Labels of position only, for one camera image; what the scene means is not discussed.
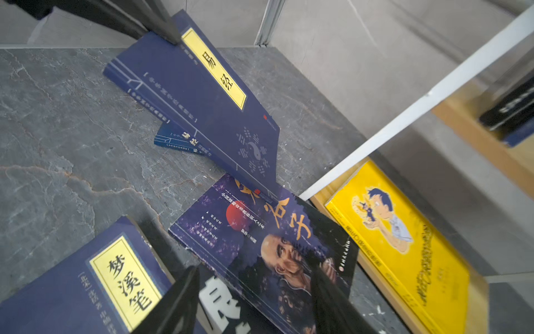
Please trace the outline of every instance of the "book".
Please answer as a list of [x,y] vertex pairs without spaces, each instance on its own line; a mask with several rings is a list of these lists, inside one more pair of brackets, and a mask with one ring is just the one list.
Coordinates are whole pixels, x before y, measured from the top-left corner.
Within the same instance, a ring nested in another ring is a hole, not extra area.
[[494,131],[513,116],[525,112],[533,104],[534,76],[509,92],[497,105],[482,114],[478,120],[490,131]]
[[534,116],[534,104],[527,106],[520,113],[515,114],[513,117],[510,117],[501,127],[500,132],[504,135],[508,135],[519,126],[526,123]]
[[531,108],[530,117],[510,127],[502,139],[509,147],[516,147],[534,133],[534,107]]
[[280,128],[184,10],[183,42],[153,32],[121,52],[106,75],[249,189],[275,204]]
[[203,312],[197,312],[197,324],[202,323],[204,327],[200,327],[198,333],[281,334],[272,322],[243,300],[235,290],[229,289],[206,265],[200,265],[199,272],[199,303]]
[[431,333],[464,332],[467,266],[372,161],[325,206]]
[[174,282],[138,226],[119,218],[0,304],[5,333],[129,333]]
[[197,147],[187,139],[187,133],[173,123],[162,123],[158,134],[154,137],[154,145],[168,147],[173,150],[192,152],[204,155]]
[[276,192],[272,206],[225,174],[169,233],[282,332],[312,333],[311,268],[348,296],[358,247],[315,208],[282,186]]

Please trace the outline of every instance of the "bagua symbol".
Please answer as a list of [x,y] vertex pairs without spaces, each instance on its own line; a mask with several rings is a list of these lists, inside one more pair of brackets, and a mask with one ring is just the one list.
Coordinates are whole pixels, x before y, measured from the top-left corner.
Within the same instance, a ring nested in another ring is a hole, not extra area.
[[265,177],[265,169],[269,168],[269,162],[262,156],[267,154],[267,149],[263,146],[259,146],[260,138],[257,134],[251,135],[247,127],[244,127],[242,134],[236,134],[239,143],[242,147],[239,149],[238,154],[248,160],[248,167],[251,173],[259,171],[259,173]]

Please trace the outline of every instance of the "易经 book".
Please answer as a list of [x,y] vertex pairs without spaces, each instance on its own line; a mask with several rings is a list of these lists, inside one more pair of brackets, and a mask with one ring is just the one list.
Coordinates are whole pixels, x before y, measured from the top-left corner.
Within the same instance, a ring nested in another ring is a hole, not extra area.
[[[284,187],[276,192],[271,205],[225,174],[169,233],[282,332],[314,333],[311,269],[319,267],[348,296],[358,247]],[[233,305],[227,301],[219,305]],[[228,317],[232,308],[219,311]]]
[[269,203],[276,198],[280,128],[184,10],[182,43],[153,32],[120,53],[104,75],[183,139]]

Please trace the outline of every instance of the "yellow label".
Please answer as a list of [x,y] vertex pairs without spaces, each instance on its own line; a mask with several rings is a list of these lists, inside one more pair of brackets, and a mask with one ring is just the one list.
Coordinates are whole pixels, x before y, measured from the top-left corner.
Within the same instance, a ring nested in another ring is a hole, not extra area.
[[326,208],[431,333],[464,332],[467,267],[372,161],[355,173]]
[[129,331],[161,300],[158,288],[124,236],[89,263]]
[[189,28],[182,39],[191,51],[200,59],[204,67],[211,73],[215,80],[221,85],[223,90],[230,96],[230,98],[243,110],[245,99],[247,96],[239,88],[234,79],[228,74],[224,67],[219,63],[215,55],[209,50],[208,46],[204,44],[202,39],[197,35],[193,28]]

